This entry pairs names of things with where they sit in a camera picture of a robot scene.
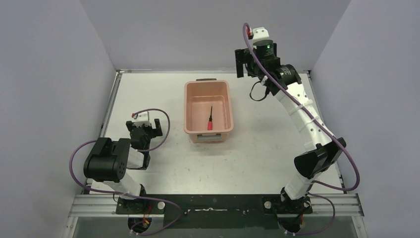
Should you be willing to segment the red handled screwdriver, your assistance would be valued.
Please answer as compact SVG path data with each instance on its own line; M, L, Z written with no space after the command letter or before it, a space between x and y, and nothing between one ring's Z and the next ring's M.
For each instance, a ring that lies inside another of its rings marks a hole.
M212 130L213 124L212 124L212 107L210 108L210 116L207 124L207 130Z

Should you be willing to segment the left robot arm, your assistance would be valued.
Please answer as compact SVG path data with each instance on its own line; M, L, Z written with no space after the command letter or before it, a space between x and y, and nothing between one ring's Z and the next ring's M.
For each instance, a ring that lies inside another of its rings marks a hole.
M84 175L120 192L118 207L140 214L151 210L144 186L128 174L128 169L146 170L151 157L151 140L163 135L159 119L151 125L149 119L127 121L129 138L113 141L108 137L96 140L84 163Z

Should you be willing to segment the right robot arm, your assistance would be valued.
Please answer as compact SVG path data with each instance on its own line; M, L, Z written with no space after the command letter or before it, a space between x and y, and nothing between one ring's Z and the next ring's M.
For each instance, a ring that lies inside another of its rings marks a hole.
M304 143L305 152L294 159L297 170L292 180L281 190L272 208L278 213L310 213L308 192L314 181L333 165L346 147L343 138L331 139L333 134L324 126L307 96L301 78L290 64L281 64L276 55L276 43L262 40L249 49L235 50L237 77L247 74L258 78L286 109Z

